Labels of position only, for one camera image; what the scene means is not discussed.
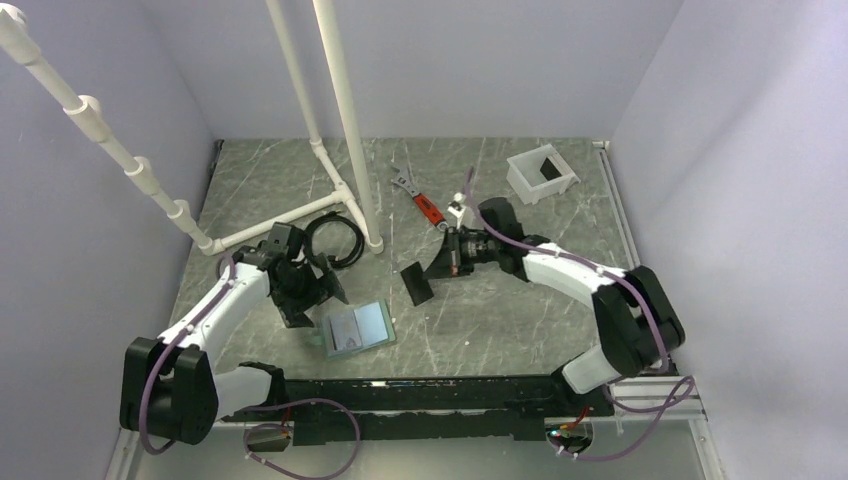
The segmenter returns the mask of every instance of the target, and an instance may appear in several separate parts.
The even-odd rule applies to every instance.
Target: red wrench handle
[[[424,212],[424,215],[427,216],[430,223],[438,227],[440,223],[445,221],[445,217],[442,215],[442,212],[440,212],[439,209],[433,205],[433,202],[424,196],[423,193],[419,193],[412,197],[412,199],[415,200],[415,204],[418,205],[418,208],[420,208],[422,212]]]

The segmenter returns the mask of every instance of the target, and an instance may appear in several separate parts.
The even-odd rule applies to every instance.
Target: black cable
[[[334,269],[347,268],[356,263],[359,257],[362,256],[362,252],[365,251],[365,235],[362,234],[362,230],[359,229],[356,223],[346,217],[342,217],[339,215],[339,212],[333,211],[309,222],[309,225],[304,229],[304,232],[306,232],[306,242],[303,245],[303,254],[310,263],[315,264],[315,255],[312,252],[312,238],[318,227],[331,222],[340,222],[347,225],[353,231],[354,236],[356,236],[356,243],[353,245],[353,250],[350,251],[348,256],[338,259],[335,255],[327,255],[327,260]]]

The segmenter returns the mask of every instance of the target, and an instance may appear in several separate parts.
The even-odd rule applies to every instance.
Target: white plastic box
[[[562,176],[552,180],[545,178],[542,174],[542,164],[546,158],[551,160]],[[571,184],[580,181],[551,144],[509,157],[506,161],[509,162],[506,180],[525,205],[535,205],[549,195],[564,193]]]

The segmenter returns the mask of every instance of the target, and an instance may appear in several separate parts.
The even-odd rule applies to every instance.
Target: white wall
[[[204,195],[212,136],[134,0],[15,0],[163,186]],[[0,51],[0,477],[103,478],[127,345],[167,323],[189,238]]]
[[[216,136],[307,136],[265,2],[142,3]],[[365,136],[609,138],[682,0],[334,3]],[[312,2],[282,6],[339,137]]]
[[[687,0],[612,139],[733,479],[848,474],[848,3]]]

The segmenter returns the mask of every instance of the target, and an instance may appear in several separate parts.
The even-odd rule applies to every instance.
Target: marble tabletop
[[[426,268],[442,234],[409,195],[390,182],[392,164],[408,165],[419,189],[444,211],[473,165],[476,199],[509,199],[526,233],[551,238],[591,260],[628,267],[621,225],[590,140],[389,138],[363,143],[385,251],[373,255],[366,250],[338,277],[351,305],[386,301],[397,341],[328,359],[317,328],[285,328],[267,299],[233,333],[216,371],[252,360],[282,367],[287,378],[298,379],[547,374],[597,342],[588,308],[548,287],[506,275],[496,264],[477,266],[469,277],[432,282],[435,298],[413,307],[397,272],[416,260]],[[506,181],[506,158],[546,143],[559,151],[581,182],[563,195],[523,205]],[[353,189],[344,141],[325,140],[325,145]],[[329,177],[307,140],[227,140],[199,225],[212,237],[226,236],[331,191]],[[318,215],[294,223],[303,228]],[[318,231],[314,246],[316,251],[343,254],[352,242],[349,232],[331,224]],[[192,249],[172,322],[214,285],[214,263],[214,258]],[[343,308],[331,299],[308,314],[317,323],[327,312]]]

